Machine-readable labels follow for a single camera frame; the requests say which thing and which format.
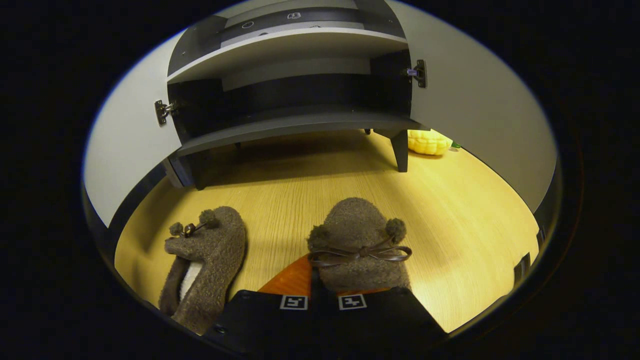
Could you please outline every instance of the cabinet door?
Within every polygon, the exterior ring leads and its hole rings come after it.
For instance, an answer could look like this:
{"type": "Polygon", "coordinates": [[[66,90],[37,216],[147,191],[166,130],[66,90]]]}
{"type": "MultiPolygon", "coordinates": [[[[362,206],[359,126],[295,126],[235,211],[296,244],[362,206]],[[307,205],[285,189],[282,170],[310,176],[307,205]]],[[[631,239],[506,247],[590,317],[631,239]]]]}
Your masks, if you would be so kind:
{"type": "Polygon", "coordinates": [[[176,151],[171,115],[160,126],[154,103],[168,104],[166,72],[180,32],[140,60],[100,109],[84,155],[83,180],[98,216],[109,226],[129,192],[176,151]]]}
{"type": "Polygon", "coordinates": [[[403,27],[412,64],[426,62],[427,87],[412,85],[411,118],[462,145],[536,211],[557,150],[533,94],[502,60],[460,30],[404,3],[387,3],[403,27]]]}

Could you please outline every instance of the door hinge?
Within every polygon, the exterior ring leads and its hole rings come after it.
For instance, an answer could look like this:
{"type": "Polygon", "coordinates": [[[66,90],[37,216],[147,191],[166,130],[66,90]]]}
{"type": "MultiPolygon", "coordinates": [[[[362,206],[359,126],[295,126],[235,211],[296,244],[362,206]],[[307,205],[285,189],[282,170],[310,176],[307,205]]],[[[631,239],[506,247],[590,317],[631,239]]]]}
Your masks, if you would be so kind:
{"type": "Polygon", "coordinates": [[[413,69],[406,69],[406,75],[416,79],[418,81],[419,87],[426,88],[427,70],[424,66],[424,60],[418,60],[417,63],[418,65],[416,65],[413,69]]]}
{"type": "Polygon", "coordinates": [[[162,100],[158,100],[155,102],[156,106],[156,117],[158,119],[158,125],[162,126],[166,124],[167,115],[171,114],[175,111],[174,104],[163,104],[162,100]]]}

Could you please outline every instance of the brown fuzzy slipper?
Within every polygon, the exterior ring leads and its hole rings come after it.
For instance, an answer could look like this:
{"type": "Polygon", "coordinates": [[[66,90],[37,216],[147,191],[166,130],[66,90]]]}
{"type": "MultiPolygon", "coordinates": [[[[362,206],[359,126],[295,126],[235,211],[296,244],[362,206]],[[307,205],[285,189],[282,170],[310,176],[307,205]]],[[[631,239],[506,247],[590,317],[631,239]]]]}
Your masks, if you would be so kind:
{"type": "Polygon", "coordinates": [[[227,289],[240,269],[246,237],[240,214],[223,206],[205,210],[197,226],[175,223],[164,250],[175,254],[160,294],[160,311],[203,334],[222,312],[227,289]]]}
{"type": "Polygon", "coordinates": [[[324,286],[336,293],[395,286],[410,289],[403,261],[411,249],[395,246],[405,234],[402,220],[387,221],[369,201],[348,198],[311,231],[309,261],[319,268],[324,286]]]}

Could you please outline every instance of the wooden floor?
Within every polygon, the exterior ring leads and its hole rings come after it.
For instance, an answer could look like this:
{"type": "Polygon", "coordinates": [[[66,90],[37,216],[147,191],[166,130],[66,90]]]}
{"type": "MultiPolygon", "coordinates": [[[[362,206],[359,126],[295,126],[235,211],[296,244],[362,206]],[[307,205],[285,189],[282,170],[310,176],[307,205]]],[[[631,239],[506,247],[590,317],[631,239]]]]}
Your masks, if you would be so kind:
{"type": "Polygon", "coordinates": [[[513,267],[538,255],[538,226],[524,201],[463,149],[443,156],[410,152],[399,173],[390,141],[363,131],[283,136],[209,153],[208,186],[176,189],[165,178],[124,228],[115,266],[152,304],[173,256],[169,226],[197,223],[203,209],[232,206],[246,224],[248,252],[230,296],[258,290],[307,253],[306,237],[347,197],[374,203],[407,225],[403,245],[415,296],[447,332],[513,287],[513,267]]]}

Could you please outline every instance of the yellow corn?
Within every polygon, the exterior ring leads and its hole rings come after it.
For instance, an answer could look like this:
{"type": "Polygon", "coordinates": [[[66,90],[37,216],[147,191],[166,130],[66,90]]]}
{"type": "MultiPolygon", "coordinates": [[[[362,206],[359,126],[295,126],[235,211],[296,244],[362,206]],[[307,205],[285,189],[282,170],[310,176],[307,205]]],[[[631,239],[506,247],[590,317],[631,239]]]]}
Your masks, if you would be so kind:
{"type": "Polygon", "coordinates": [[[453,141],[440,134],[438,131],[430,130],[408,130],[409,149],[419,154],[442,155],[449,148],[453,141]]]}

